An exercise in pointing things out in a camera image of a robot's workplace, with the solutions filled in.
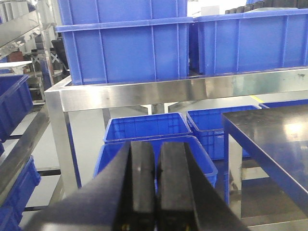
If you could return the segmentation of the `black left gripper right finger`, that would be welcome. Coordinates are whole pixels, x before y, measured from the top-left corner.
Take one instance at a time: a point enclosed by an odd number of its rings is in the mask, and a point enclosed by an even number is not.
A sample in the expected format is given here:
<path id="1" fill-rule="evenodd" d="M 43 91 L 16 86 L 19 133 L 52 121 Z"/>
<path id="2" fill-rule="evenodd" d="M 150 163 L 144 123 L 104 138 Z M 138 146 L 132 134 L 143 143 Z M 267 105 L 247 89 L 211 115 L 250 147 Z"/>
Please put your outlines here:
<path id="1" fill-rule="evenodd" d="M 165 142 L 157 167 L 159 231 L 246 231 L 198 166 L 189 144 Z"/>

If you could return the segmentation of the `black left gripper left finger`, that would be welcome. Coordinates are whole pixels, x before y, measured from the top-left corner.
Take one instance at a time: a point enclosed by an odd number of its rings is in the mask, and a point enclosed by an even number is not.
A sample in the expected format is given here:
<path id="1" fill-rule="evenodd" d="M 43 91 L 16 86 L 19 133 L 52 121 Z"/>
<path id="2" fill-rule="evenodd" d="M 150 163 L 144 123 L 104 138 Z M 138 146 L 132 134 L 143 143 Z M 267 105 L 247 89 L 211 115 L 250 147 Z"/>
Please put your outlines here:
<path id="1" fill-rule="evenodd" d="M 126 142 L 89 183 L 37 212 L 26 231 L 153 231 L 154 151 Z"/>

